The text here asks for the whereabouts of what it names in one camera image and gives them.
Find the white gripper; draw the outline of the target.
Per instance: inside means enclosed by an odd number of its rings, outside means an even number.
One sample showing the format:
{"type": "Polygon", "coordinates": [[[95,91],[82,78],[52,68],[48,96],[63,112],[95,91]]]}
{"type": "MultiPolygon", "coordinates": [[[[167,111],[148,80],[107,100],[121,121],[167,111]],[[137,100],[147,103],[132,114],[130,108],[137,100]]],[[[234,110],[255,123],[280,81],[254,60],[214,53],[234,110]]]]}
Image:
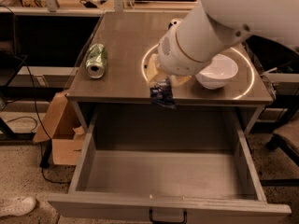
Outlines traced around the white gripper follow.
{"type": "Polygon", "coordinates": [[[168,74],[171,86],[179,87],[210,64],[211,60],[198,62],[187,56],[177,42],[176,28],[170,28],[159,41],[158,55],[149,57],[146,76],[153,84],[165,80],[168,74]]]}

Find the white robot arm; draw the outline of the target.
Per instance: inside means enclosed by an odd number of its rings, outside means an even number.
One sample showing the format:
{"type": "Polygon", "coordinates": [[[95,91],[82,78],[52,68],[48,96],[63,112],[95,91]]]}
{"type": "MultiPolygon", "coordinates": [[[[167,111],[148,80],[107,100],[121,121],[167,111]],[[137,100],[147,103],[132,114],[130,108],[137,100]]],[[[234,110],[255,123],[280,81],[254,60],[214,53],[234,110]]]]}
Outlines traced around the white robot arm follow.
{"type": "Polygon", "coordinates": [[[222,51],[252,35],[299,49],[299,0],[199,0],[170,25],[149,60],[149,84],[198,74],[222,51]]]}

